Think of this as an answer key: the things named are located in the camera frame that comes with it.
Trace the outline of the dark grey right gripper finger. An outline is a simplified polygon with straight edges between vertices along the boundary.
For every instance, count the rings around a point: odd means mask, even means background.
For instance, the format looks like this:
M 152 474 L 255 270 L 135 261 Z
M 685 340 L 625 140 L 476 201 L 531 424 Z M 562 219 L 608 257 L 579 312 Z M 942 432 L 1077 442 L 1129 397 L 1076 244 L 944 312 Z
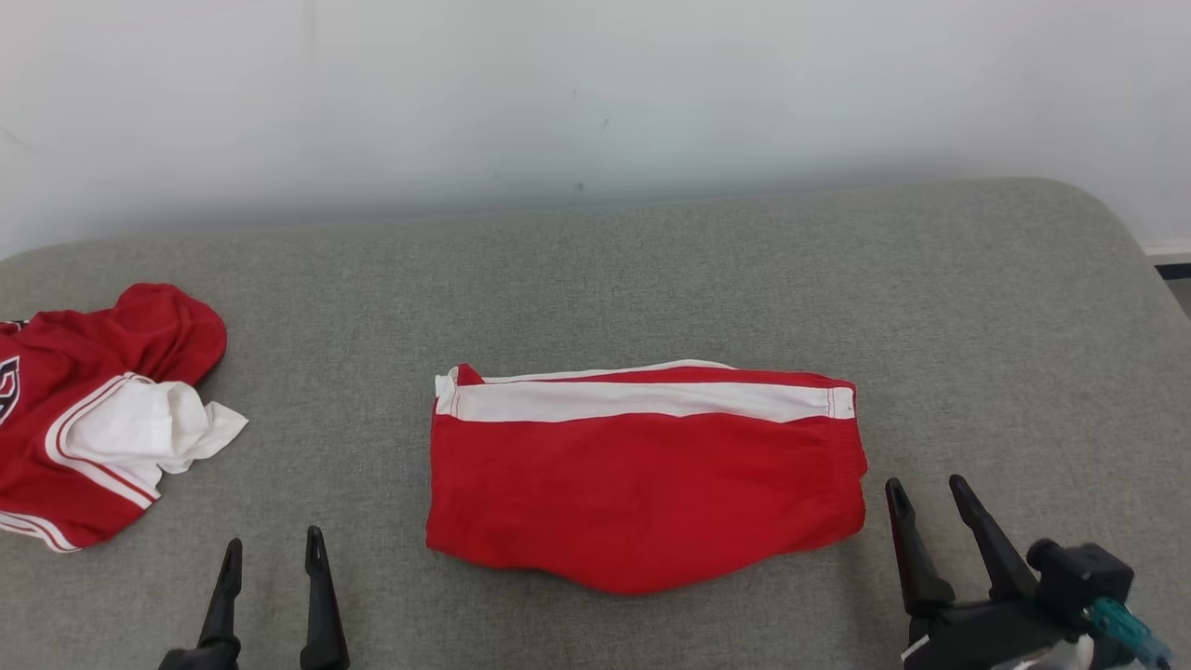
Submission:
M 969 482 L 961 475 L 950 475 L 948 484 L 956 501 L 958 513 L 973 534 L 989 576 L 989 597 L 994 601 L 1031 597 L 1037 589 L 1037 577 L 1000 530 Z
M 902 586 L 904 610 L 911 618 L 931 618 L 956 602 L 950 582 L 935 568 L 931 555 L 917 528 L 917 513 L 902 486 L 893 476 L 885 483 L 888 501 L 890 534 Z

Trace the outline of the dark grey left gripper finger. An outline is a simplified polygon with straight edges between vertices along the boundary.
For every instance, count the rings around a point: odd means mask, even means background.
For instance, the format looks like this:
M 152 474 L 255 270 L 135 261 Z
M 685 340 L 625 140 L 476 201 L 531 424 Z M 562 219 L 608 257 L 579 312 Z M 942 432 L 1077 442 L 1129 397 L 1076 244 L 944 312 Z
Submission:
M 306 643 L 301 650 L 301 669 L 349 669 L 349 650 L 336 597 L 328 547 L 318 526 L 307 530 L 303 566 L 308 577 L 308 615 Z
M 235 599 L 242 589 L 243 544 L 239 538 L 227 543 L 222 557 L 220 576 L 208 601 L 199 643 L 194 655 L 194 669 L 238 669 L 241 640 L 233 632 Z

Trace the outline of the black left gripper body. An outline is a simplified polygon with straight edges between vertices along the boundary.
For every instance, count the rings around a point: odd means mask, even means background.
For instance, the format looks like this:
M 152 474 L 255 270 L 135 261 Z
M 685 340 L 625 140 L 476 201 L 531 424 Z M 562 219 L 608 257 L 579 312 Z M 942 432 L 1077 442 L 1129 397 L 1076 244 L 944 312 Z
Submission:
M 224 643 L 208 643 L 197 649 L 173 649 L 158 665 L 158 670 L 201 669 L 224 669 Z

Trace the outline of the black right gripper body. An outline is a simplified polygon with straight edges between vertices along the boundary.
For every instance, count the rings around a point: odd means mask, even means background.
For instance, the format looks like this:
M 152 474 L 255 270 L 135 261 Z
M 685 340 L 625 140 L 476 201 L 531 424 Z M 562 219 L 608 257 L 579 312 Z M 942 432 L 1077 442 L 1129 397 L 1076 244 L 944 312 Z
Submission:
M 1017 669 L 1073 637 L 1073 610 L 1048 599 L 958 605 L 906 596 L 904 607 L 911 619 L 904 669 Z

